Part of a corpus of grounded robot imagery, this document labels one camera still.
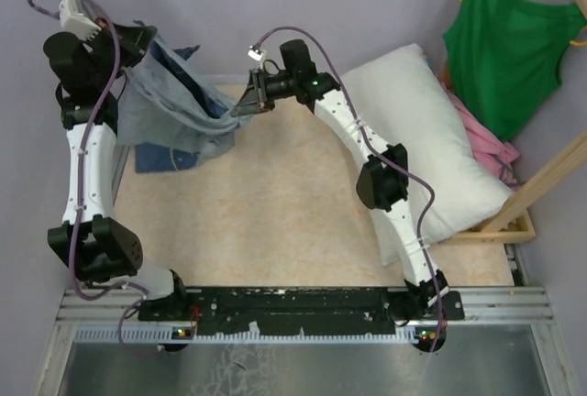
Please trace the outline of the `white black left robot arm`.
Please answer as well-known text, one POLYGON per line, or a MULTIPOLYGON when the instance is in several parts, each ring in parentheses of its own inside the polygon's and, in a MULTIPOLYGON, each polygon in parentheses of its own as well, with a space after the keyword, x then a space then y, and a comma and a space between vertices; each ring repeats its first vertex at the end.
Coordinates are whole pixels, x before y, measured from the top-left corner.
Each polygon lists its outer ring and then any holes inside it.
POLYGON ((191 308, 182 280, 145 259, 138 236, 114 217, 118 100, 111 88, 143 59, 156 33, 152 26, 100 24, 89 35, 61 31, 44 42, 59 80, 55 94, 70 153, 65 211, 47 240, 82 299, 132 288, 141 301, 158 301, 162 313, 178 320, 191 308))

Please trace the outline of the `green tank top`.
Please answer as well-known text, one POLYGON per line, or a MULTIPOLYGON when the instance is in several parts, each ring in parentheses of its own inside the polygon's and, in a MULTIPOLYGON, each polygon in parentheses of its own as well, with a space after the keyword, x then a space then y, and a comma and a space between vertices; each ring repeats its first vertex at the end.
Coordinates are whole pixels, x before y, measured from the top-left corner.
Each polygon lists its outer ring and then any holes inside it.
POLYGON ((562 83, 560 67, 586 25, 574 3, 462 0, 443 39, 455 95, 505 142, 562 83))

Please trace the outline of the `grey-blue pillowcase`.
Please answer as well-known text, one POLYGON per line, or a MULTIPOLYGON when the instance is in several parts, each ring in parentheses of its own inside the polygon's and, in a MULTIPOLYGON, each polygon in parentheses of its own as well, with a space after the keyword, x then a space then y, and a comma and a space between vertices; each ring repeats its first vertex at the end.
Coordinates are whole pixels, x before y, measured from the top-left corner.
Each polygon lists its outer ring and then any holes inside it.
POLYGON ((187 171, 229 152, 250 118, 237 101, 188 62, 198 46, 172 48, 161 36, 127 70, 118 108, 118 143, 135 148, 138 174, 187 171))

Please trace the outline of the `aluminium rail frame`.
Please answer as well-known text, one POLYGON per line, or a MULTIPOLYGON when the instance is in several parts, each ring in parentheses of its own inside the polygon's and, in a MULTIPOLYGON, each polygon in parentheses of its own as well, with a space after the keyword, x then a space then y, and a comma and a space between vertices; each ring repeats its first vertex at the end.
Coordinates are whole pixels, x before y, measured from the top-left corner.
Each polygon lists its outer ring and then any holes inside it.
POLYGON ((379 264, 338 139, 293 100, 196 170, 117 168, 116 216, 184 279, 175 320, 134 291, 64 293, 39 395, 573 395, 546 291, 514 249, 436 247, 447 323, 379 264))

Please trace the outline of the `wooden clothes rack frame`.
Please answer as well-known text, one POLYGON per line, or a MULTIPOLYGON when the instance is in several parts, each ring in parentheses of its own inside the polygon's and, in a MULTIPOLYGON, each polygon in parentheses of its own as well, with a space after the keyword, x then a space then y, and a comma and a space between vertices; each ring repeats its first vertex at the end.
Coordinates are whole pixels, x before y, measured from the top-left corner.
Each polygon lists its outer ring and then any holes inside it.
MULTIPOLYGON (((582 12, 586 0, 573 0, 582 12)), ((534 176, 527 180, 495 216, 460 232, 450 244, 524 243, 536 236, 527 209, 586 163, 586 133, 581 132, 534 176)))

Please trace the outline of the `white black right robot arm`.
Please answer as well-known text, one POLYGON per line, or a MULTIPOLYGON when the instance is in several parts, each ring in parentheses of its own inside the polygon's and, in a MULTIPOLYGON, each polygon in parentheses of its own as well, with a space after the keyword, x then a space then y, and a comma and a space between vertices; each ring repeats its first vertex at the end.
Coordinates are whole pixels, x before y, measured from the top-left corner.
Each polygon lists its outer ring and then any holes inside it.
POLYGON ((246 90, 231 115, 269 113, 277 101, 293 97, 337 135, 358 168, 356 194, 370 212, 382 262, 392 256, 399 259, 411 293, 411 311, 431 318, 441 309, 449 286, 428 253, 420 223, 412 217, 408 184, 413 177, 406 148, 389 144, 360 118, 338 74, 318 71, 303 40, 283 43, 280 53, 283 66, 270 73, 261 46, 249 48, 249 57, 259 65, 250 70, 246 90))

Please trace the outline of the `white pillow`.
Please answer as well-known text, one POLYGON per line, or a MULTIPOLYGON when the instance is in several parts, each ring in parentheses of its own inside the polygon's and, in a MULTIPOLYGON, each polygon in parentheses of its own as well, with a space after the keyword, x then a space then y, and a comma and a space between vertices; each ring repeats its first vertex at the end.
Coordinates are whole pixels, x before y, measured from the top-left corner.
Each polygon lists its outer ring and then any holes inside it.
POLYGON ((412 217, 428 244, 497 214, 512 190, 473 157, 457 107, 416 44, 395 49, 343 78, 360 119, 391 145, 402 144, 412 217))

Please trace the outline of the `pink shirt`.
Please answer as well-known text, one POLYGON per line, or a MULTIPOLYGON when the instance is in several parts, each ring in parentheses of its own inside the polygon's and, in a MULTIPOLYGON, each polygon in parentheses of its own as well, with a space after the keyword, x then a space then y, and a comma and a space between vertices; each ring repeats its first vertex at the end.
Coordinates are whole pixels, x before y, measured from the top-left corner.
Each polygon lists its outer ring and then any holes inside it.
POLYGON ((520 157, 519 151, 479 123, 454 93, 448 92, 448 97, 459 113, 473 157, 497 179, 501 163, 513 168, 513 163, 520 157))

